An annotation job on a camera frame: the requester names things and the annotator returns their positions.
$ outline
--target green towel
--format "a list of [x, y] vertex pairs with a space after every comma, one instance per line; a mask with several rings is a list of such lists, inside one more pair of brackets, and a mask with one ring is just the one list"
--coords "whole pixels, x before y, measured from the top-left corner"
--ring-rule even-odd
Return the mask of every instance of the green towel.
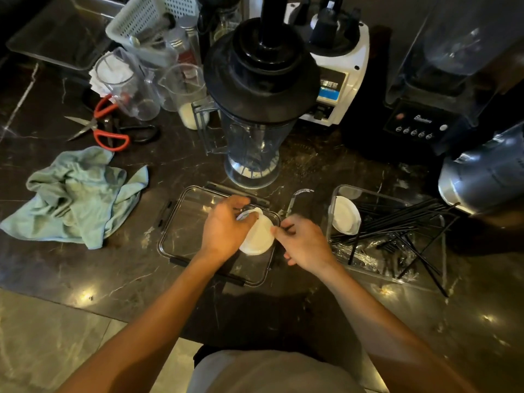
[[127, 173], [108, 166], [113, 153], [93, 146], [64, 151], [53, 164], [33, 173], [27, 188], [36, 192], [28, 203], [0, 223], [20, 240], [84, 243], [102, 247], [138, 203], [149, 183], [143, 166], [124, 184]]

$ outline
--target white basket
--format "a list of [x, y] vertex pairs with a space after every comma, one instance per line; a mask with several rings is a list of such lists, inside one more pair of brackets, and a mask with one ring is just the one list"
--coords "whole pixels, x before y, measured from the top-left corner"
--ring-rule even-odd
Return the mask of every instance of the white basket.
[[105, 28], [105, 34], [140, 58], [166, 65], [165, 52], [148, 47], [134, 48], [129, 43], [130, 34], [150, 26], [165, 12], [171, 12], [178, 19], [184, 15], [198, 16], [199, 8], [196, 0], [129, 0]]

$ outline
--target white bowl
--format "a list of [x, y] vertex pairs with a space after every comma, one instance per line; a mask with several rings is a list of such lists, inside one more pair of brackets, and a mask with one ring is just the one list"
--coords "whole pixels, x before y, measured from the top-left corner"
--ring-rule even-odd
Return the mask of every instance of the white bowl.
[[333, 211], [333, 227], [348, 236], [354, 236], [362, 223], [360, 212], [353, 202], [344, 196], [337, 196]]
[[273, 244], [273, 240], [275, 239], [271, 234], [273, 223], [258, 207], [242, 212], [238, 216], [237, 221], [241, 221], [251, 212], [259, 213], [258, 220], [247, 234], [242, 245], [240, 245], [240, 251], [246, 255], [260, 255], [269, 250]]

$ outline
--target hand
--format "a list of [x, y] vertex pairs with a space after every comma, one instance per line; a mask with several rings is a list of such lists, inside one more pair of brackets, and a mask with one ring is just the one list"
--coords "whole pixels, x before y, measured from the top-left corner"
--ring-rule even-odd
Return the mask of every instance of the hand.
[[288, 265], [298, 264], [318, 276], [326, 266], [337, 264], [318, 225], [300, 215], [292, 215], [284, 219], [280, 226], [273, 226], [271, 232], [284, 246]]
[[249, 198], [233, 195], [215, 205], [207, 216], [200, 255], [216, 262], [217, 269], [239, 250], [258, 219], [258, 212], [251, 212], [242, 221], [236, 220], [247, 204]]

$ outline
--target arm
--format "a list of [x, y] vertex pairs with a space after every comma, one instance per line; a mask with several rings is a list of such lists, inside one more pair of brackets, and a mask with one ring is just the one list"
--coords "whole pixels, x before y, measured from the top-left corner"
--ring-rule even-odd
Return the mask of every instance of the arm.
[[240, 247], [258, 214], [235, 218], [249, 199], [218, 204], [204, 225], [202, 248], [174, 284], [135, 321], [104, 344], [57, 393], [146, 393], [215, 271]]
[[289, 229], [274, 227], [273, 234], [285, 247], [288, 264], [315, 274], [335, 295], [391, 393], [476, 392], [350, 276], [317, 225], [298, 215], [281, 225]]

